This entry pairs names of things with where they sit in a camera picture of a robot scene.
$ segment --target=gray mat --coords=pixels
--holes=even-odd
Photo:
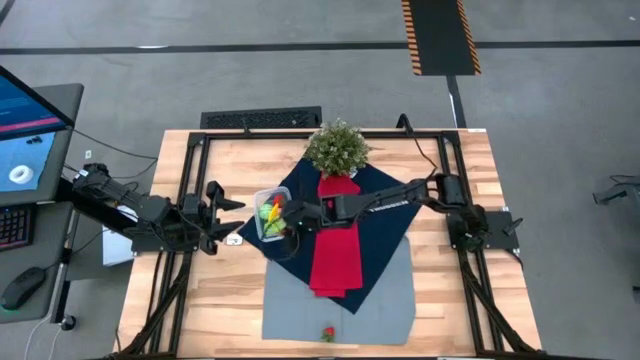
[[[273,261],[267,265],[263,339],[322,341],[333,326],[343,344],[405,344],[416,315],[409,240],[405,237],[373,290],[354,315]]]

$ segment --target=green toy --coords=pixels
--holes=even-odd
[[[264,225],[264,233],[266,236],[277,236],[280,235],[286,226],[287,223],[284,222],[284,219],[277,219],[272,223]]]
[[[258,214],[260,215],[260,219],[267,220],[267,218],[269,217],[269,213],[271,212],[272,209],[273,209],[273,205],[271,204],[263,204],[262,206],[260,206],[260,210],[258,211]]]

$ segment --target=computer monitor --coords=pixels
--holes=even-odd
[[[73,121],[0,66],[0,140],[73,127]]]

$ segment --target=red cloth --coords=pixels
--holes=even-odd
[[[360,187],[348,176],[330,176],[318,184],[319,197],[359,192]],[[316,296],[328,297],[345,297],[346,290],[362,287],[358,225],[316,234],[309,287]]]

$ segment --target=potted plant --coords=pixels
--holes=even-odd
[[[371,148],[360,131],[338,119],[311,135],[306,159],[322,172],[322,178],[330,176],[353,177],[358,169],[365,167]]]

